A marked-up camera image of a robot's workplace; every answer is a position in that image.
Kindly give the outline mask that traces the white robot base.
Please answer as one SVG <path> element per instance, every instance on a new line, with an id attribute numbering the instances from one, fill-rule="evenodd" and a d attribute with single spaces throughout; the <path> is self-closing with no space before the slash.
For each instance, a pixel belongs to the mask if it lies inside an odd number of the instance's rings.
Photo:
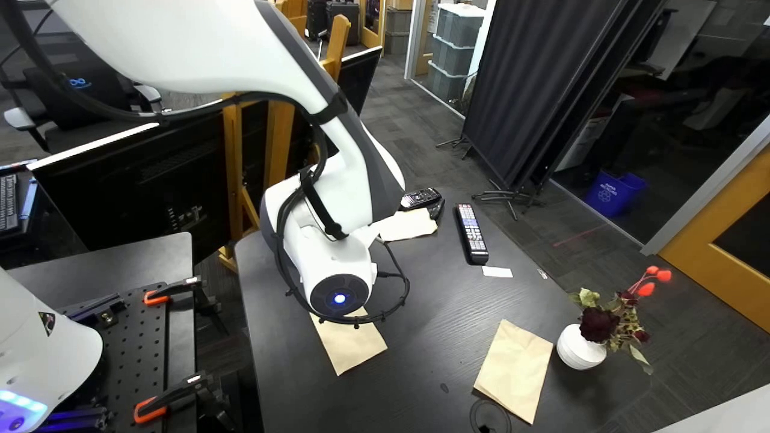
<path id="1" fill-rule="evenodd" d="M 33 433 L 96 371 L 104 339 L 0 270 L 0 433 Z"/>

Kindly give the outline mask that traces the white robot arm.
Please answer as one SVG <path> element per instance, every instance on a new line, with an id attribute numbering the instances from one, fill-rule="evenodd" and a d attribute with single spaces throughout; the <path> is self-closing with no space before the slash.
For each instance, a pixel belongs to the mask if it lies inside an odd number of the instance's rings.
<path id="1" fill-rule="evenodd" d="M 262 190 L 261 232 L 299 306 L 324 322 L 371 320 L 371 226 L 396 211 L 405 173 L 274 0 L 45 2 L 140 85 L 300 110 L 319 137 L 318 158 Z"/>

